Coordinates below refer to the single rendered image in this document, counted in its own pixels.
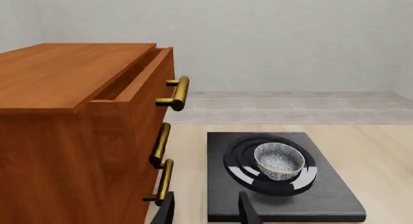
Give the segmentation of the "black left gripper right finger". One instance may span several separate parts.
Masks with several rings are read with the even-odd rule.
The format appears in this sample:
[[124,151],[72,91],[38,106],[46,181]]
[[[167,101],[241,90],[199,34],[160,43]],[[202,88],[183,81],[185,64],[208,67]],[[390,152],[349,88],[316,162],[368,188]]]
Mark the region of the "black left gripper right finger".
[[262,221],[252,206],[246,192],[239,193],[238,209],[241,224],[262,224]]

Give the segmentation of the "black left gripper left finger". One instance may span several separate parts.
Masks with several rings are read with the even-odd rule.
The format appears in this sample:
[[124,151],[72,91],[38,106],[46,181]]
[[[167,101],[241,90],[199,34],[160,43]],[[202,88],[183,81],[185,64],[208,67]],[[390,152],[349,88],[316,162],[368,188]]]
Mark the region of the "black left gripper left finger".
[[163,204],[158,209],[150,224],[172,224],[174,219],[174,192],[167,192]]

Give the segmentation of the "flat black stove plate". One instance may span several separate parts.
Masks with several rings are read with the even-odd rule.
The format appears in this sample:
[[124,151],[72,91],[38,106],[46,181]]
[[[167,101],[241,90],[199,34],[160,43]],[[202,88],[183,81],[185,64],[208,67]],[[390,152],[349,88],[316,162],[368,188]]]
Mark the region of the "flat black stove plate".
[[[293,179],[274,181],[259,170],[255,149],[282,143],[305,157]],[[304,132],[209,132],[207,190],[210,222],[238,222],[240,193],[248,196],[261,221],[361,223],[367,214],[359,200]]]

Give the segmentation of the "black patterned bowl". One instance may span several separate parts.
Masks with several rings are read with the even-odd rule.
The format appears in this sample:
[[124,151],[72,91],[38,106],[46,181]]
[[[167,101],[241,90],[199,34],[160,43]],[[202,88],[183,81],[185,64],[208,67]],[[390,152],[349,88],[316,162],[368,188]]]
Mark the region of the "black patterned bowl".
[[296,177],[305,166],[305,158],[295,148],[282,143],[265,143],[254,150],[259,170],[273,181]]

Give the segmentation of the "wooden cabinet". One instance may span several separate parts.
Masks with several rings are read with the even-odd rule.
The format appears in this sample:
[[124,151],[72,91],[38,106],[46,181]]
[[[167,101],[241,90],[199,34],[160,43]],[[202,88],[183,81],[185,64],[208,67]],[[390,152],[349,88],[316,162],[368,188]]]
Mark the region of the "wooden cabinet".
[[0,54],[0,224],[143,224],[160,117],[88,103],[153,43],[41,43]]

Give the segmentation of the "open wooden drawer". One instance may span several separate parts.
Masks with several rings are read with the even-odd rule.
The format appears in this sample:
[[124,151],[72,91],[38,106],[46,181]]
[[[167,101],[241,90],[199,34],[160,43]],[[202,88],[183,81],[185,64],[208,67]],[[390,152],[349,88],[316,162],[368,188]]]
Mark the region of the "open wooden drawer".
[[97,117],[160,117],[166,107],[156,99],[172,95],[165,81],[174,79],[174,51],[171,47],[151,49],[120,78],[88,103],[88,111]]

